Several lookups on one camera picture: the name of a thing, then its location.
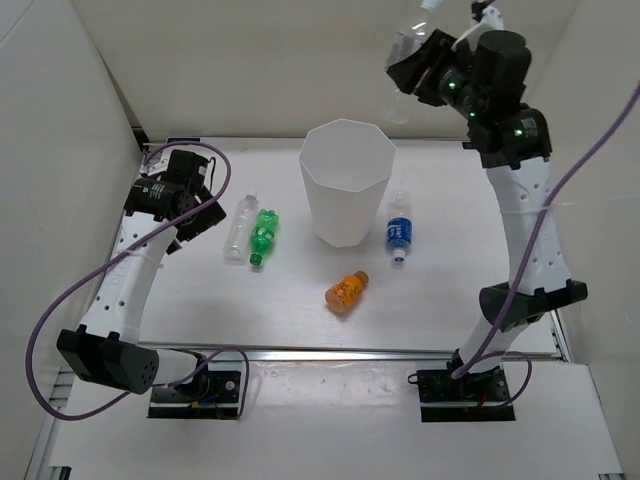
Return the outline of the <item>white label clear bottle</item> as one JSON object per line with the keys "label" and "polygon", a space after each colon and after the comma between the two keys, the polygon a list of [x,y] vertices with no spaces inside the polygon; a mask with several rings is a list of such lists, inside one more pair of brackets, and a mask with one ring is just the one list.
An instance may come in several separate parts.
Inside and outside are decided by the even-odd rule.
{"label": "white label clear bottle", "polygon": [[[428,39],[435,28],[436,18],[441,10],[442,1],[424,0],[420,9],[405,22],[396,32],[391,50],[385,61],[385,70],[414,54]],[[404,125],[409,120],[408,107],[410,100],[396,84],[384,108],[383,118],[396,125]]]}

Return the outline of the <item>clear unlabeled plastic bottle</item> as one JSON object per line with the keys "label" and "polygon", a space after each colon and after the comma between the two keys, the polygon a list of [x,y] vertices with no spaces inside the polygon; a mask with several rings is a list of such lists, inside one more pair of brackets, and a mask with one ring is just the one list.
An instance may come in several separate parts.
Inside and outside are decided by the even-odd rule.
{"label": "clear unlabeled plastic bottle", "polygon": [[232,265],[244,263],[258,211],[258,194],[256,191],[249,191],[236,206],[223,246],[223,257],[227,263]]}

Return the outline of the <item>blue label water bottle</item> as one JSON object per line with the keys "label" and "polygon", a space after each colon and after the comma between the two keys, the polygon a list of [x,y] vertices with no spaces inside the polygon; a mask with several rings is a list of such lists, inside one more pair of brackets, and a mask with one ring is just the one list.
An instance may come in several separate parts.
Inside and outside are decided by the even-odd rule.
{"label": "blue label water bottle", "polygon": [[389,219],[386,225],[386,246],[393,261],[402,264],[412,243],[413,208],[411,195],[406,191],[394,193],[389,200]]}

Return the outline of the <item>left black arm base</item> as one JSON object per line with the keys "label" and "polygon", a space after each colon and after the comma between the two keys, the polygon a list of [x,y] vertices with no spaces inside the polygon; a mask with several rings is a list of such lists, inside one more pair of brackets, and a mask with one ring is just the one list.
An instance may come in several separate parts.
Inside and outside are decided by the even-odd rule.
{"label": "left black arm base", "polygon": [[177,387],[154,387],[149,419],[238,420],[244,407],[246,375],[241,362],[211,363]]}

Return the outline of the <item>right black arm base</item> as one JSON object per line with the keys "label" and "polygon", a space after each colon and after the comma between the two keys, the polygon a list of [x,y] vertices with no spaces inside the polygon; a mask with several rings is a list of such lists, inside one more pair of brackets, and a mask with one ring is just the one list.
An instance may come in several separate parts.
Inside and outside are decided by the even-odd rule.
{"label": "right black arm base", "polygon": [[453,380],[448,369],[417,370],[407,377],[418,390],[422,423],[516,420],[502,367]]}

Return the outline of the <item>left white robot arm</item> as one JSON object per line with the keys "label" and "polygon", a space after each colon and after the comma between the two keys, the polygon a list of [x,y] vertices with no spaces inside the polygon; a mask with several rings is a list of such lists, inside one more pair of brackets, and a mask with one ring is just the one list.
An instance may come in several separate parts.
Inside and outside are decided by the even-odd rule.
{"label": "left white robot arm", "polygon": [[82,380],[142,394],[159,380],[173,381],[188,400],[206,395],[210,377],[196,360],[180,355],[167,364],[139,344],[140,325],[156,273],[166,255],[221,222],[226,214],[205,185],[214,158],[182,149],[133,183],[108,268],[98,293],[74,330],[60,332],[56,347]]}

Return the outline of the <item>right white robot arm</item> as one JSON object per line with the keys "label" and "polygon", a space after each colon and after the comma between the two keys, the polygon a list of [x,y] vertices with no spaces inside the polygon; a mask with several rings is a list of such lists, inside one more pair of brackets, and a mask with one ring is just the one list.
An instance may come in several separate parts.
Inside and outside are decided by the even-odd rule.
{"label": "right white robot arm", "polygon": [[481,290],[481,320],[452,358],[449,387],[464,400],[484,389],[483,373],[530,324],[588,295],[566,266],[550,212],[547,121],[521,100],[531,59],[525,39],[511,31],[483,33],[472,45],[434,30],[397,34],[385,65],[402,93],[466,120],[500,209],[509,278]]}

